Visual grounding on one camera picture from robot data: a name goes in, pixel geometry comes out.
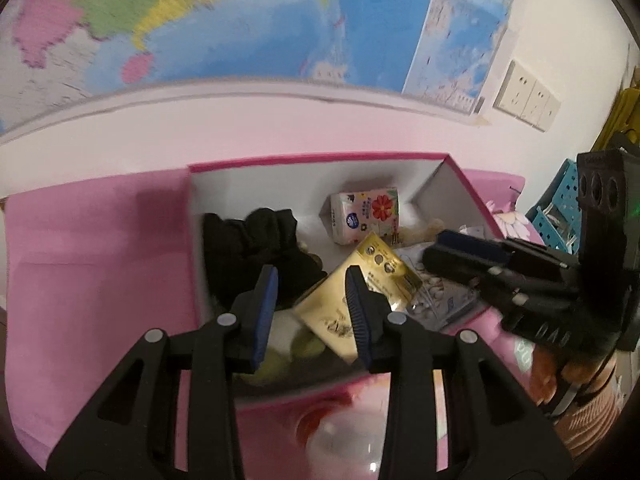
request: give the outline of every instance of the white wall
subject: white wall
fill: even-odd
[[[0,146],[0,196],[208,160],[412,150],[449,152],[464,168],[523,175],[527,187],[520,208],[526,209],[565,158],[590,149],[620,86],[631,43],[610,0],[527,0],[514,57],[562,100],[546,134],[496,110],[486,115],[490,125],[469,126],[384,107],[284,96],[184,99],[114,108]],[[640,60],[635,45],[632,55]]]

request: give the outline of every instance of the world map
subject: world map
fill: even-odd
[[[194,78],[312,80],[470,114],[512,0],[10,0],[0,132],[58,107]]]

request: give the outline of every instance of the pink fabric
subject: pink fabric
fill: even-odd
[[[496,213],[494,214],[494,219],[505,237],[520,238],[527,242],[544,245],[540,233],[536,231],[533,224],[521,212]]]
[[[523,176],[498,171],[464,170],[465,176],[484,204],[494,204],[492,212],[514,211],[525,184]]]
[[[329,402],[335,396],[327,392],[321,400],[298,399],[238,412],[236,421],[246,478],[309,479],[311,474],[305,449],[296,441],[296,423],[302,413],[319,403]]]
[[[177,170],[9,198],[7,400],[42,467],[146,330],[196,328],[189,196],[189,171]]]

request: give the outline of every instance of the floral pattern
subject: floral pattern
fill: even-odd
[[[384,222],[387,218],[391,218],[394,203],[387,195],[378,195],[371,203],[371,209],[373,209],[373,218]]]
[[[486,203],[487,208],[491,213],[495,210],[495,203],[493,200],[489,200]],[[494,220],[498,224],[500,231],[507,238],[519,238],[530,242],[531,233],[527,228],[530,225],[529,220],[519,211],[510,211],[507,213],[495,213]]]

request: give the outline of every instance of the black tool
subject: black tool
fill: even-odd
[[[597,362],[640,338],[640,158],[622,150],[577,159],[582,228],[578,255],[522,240],[485,241],[445,231],[424,251],[429,272],[476,288],[502,328],[569,360]],[[564,413],[578,393],[558,377],[545,407]]]
[[[427,332],[359,267],[346,273],[358,356],[371,373],[391,372],[380,480],[564,480],[573,463],[553,427],[493,351],[471,330]],[[433,371],[446,394],[449,467],[436,472]]]
[[[58,480],[243,480],[230,382],[264,359],[277,292],[277,270],[264,266],[255,289],[201,329],[146,332],[66,430],[47,472]],[[191,370],[188,472],[174,467],[182,370]]]

